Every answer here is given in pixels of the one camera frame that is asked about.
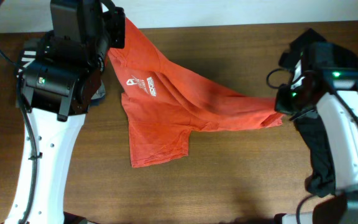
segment red cloth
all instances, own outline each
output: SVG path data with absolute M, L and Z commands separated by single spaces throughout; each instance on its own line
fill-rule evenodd
M 108 52 L 124 87 L 132 167 L 188 155 L 191 131 L 237 131 L 277 126 L 273 98 L 236 93 L 170 62 L 130 21 L 124 49 Z

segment white background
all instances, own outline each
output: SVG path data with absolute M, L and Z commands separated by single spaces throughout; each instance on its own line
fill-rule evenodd
M 52 29 L 50 0 L 6 0 L 0 32 Z M 358 0 L 115 0 L 139 28 L 358 20 Z

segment green light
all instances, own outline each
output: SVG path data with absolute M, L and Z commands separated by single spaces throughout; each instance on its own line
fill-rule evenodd
M 335 78 L 339 77 L 340 75 L 341 75 L 340 72 L 333 72 L 333 76 L 334 76 Z

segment cable clip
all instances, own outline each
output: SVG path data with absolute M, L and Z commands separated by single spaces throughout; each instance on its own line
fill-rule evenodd
M 30 156 L 29 160 L 34 161 L 34 160 L 40 159 L 40 158 L 42 158 L 42 152 L 40 152 L 40 154 L 38 156 Z

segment brown tabletop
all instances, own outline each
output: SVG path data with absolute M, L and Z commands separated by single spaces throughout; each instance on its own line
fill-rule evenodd
M 143 31 L 181 66 L 245 95 L 275 96 L 265 85 L 266 74 L 307 27 L 358 55 L 358 21 Z M 0 45 L 16 60 L 24 41 L 41 35 L 0 34 Z M 24 141 L 12 71 L 0 57 L 0 223 L 14 199 Z M 286 79 L 272 77 L 275 83 Z M 91 108 L 74 147 L 66 212 L 100 223 L 217 223 L 294 213 L 307 195 L 310 155 L 288 117 L 276 128 L 193 132 L 188 157 L 131 168 L 123 90 L 112 66 L 103 82 L 106 99 Z

